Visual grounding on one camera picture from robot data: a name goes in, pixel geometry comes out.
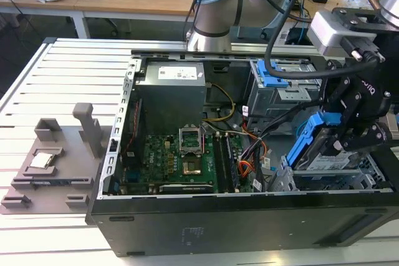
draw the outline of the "cpu chip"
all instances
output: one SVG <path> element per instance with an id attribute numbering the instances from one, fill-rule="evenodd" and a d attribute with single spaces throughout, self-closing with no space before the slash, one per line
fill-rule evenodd
<path id="1" fill-rule="evenodd" d="M 183 174 L 184 175 L 192 175 L 192 174 L 201 174 L 202 173 L 202 164 L 201 158 L 196 156 L 185 156 L 183 158 Z"/>

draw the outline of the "yellow power cable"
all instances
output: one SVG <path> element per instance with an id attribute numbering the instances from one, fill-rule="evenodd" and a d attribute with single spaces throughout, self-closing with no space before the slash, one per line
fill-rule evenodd
<path id="1" fill-rule="evenodd" d="M 225 121 L 225 120 L 230 119 L 236 110 L 236 104 L 234 103 L 233 98 L 231 98 L 230 95 L 219 85 L 217 85 L 215 83 L 211 83 L 211 85 L 220 89 L 229 98 L 229 100 L 231 102 L 231 112 L 228 116 L 224 116 L 222 118 L 204 118 L 203 121 Z"/>

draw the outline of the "table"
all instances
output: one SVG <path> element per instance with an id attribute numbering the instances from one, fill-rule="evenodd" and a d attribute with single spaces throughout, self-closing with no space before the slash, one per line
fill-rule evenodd
<path id="1" fill-rule="evenodd" d="M 90 33 L 86 17 L 184 21 L 192 0 L 61 0 L 42 4 L 36 0 L 13 0 L 24 14 L 66 16 L 74 20 L 79 38 L 88 39 Z M 326 5 L 305 0 L 310 15 L 319 9 L 332 9 L 342 0 L 329 0 Z M 0 12 L 17 14 L 10 0 L 0 0 Z"/>
<path id="2" fill-rule="evenodd" d="M 304 7 L 310 12 L 310 16 L 314 17 L 315 13 L 321 9 L 327 9 L 331 11 L 335 7 L 345 7 L 344 0 L 328 0 L 326 4 L 316 3 L 313 0 L 305 0 Z"/>
<path id="3" fill-rule="evenodd" d="M 265 45 L 233 44 L 264 52 Z M 101 125 L 112 125 L 131 49 L 183 50 L 182 42 L 57 39 L 42 44 L 0 100 L 0 198 L 33 144 L 41 117 L 79 125 L 76 102 L 91 102 Z M 311 46 L 275 47 L 276 55 L 309 54 Z M 0 265 L 363 265 L 399 264 L 399 221 L 389 222 L 350 247 L 231 254 L 116 258 L 83 214 L 0 215 Z"/>

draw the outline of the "aluminum extrusion table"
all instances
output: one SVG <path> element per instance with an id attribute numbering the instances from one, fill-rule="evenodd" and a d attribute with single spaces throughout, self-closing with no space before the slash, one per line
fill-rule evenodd
<path id="1" fill-rule="evenodd" d="M 138 48 L 183 49 L 183 44 L 84 39 L 42 44 L 0 101 L 1 198 L 34 142 L 39 118 L 79 125 L 70 114 L 74 104 L 91 102 L 100 124 L 112 125 L 130 50 Z M 233 50 L 264 52 L 265 46 L 234 44 Z M 317 53 L 307 46 L 274 51 Z M 399 265 L 399 221 L 350 247 L 120 259 L 84 219 L 83 214 L 0 216 L 0 265 Z"/>

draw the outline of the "motherboard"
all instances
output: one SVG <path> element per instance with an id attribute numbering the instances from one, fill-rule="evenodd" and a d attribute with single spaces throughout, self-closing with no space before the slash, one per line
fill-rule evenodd
<path id="1" fill-rule="evenodd" d="M 182 151 L 187 148 L 201 151 Z M 224 187 L 227 185 L 233 186 L 233 192 L 239 192 L 239 188 L 249 190 L 249 183 L 239 181 L 237 173 L 242 151 L 239 135 L 205 134 L 199 140 L 195 135 L 146 135 L 142 165 L 124 163 L 122 191 L 125 194 L 219 193 L 227 192 Z"/>

